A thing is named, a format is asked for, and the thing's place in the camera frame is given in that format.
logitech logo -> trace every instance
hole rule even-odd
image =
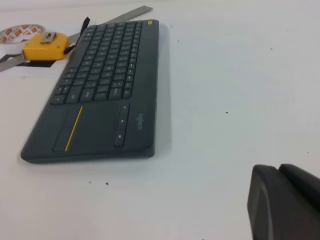
[[[144,123],[144,114],[143,113],[139,113],[138,116],[136,117],[136,122],[137,122],[137,130],[141,131],[144,127],[143,127],[143,123]]]

roll of tape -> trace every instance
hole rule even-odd
[[[29,39],[45,31],[45,27],[38,24],[9,27],[0,31],[0,50],[5,54],[21,54]]]

white table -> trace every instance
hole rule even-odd
[[[0,239],[249,240],[255,164],[320,176],[319,1],[200,2],[149,1],[139,18],[162,23],[150,159],[23,161],[57,79],[0,75]],[[2,12],[0,28],[142,4]]]

metal ruler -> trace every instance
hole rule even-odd
[[[117,16],[116,18],[113,18],[109,21],[106,21],[103,24],[126,22],[126,21],[129,21],[133,18],[136,18],[142,14],[145,14],[145,13],[151,11],[152,9],[153,8],[149,7],[149,6],[141,6],[141,7],[134,9],[134,10],[128,11],[120,16]],[[79,37],[80,37],[80,32],[69,36],[68,37],[69,43],[70,44],[75,43],[79,39]],[[0,72],[3,72],[3,71],[8,70],[10,68],[13,68],[19,64],[22,64],[25,62],[25,60],[26,60],[25,56],[22,53],[19,56],[16,56],[16,57],[11,58],[7,61],[4,61],[4,62],[0,63]]]

yellow stripe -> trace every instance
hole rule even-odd
[[[65,150],[64,150],[65,152],[68,151],[68,147],[69,147],[69,144],[70,144],[70,142],[71,142],[72,135],[74,134],[74,131],[75,131],[75,129],[76,129],[76,125],[77,125],[77,123],[78,123],[78,120],[79,120],[79,117],[80,117],[81,112],[82,112],[82,106],[80,107],[80,111],[79,111],[78,116],[76,117],[75,123],[74,123],[74,125],[73,125],[72,132],[71,132],[70,137],[69,137],[69,141],[68,141],[68,143],[67,143],[66,146],[65,146]]]

